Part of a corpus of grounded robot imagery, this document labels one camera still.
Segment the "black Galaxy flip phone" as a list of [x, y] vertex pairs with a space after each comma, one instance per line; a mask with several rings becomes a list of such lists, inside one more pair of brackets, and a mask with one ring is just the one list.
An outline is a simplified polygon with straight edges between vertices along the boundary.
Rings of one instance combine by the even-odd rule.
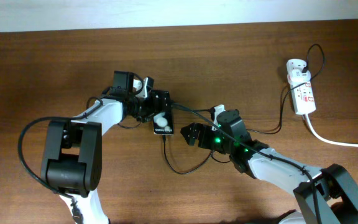
[[161, 112], [153, 117], [153, 131], [159, 135], [173, 135], [173, 116], [171, 111]]

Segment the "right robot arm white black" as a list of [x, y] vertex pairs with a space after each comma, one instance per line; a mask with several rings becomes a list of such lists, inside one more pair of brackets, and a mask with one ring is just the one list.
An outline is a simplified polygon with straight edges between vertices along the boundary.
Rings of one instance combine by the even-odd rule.
[[294, 196], [300, 210], [281, 223], [358, 223], [358, 185], [343, 166], [309, 166], [281, 155], [251, 138], [238, 110], [215, 112], [213, 122], [191, 123], [181, 134], [188, 145], [227, 154], [240, 173]]

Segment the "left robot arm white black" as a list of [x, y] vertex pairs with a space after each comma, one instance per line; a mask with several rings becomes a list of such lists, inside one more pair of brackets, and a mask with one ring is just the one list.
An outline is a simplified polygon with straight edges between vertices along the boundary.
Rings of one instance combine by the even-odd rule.
[[102, 173], [102, 136], [126, 116], [146, 123], [170, 108], [170, 94], [151, 77], [116, 71], [113, 84], [72, 118], [49, 122], [41, 179], [57, 191], [75, 223], [109, 223], [97, 186]]

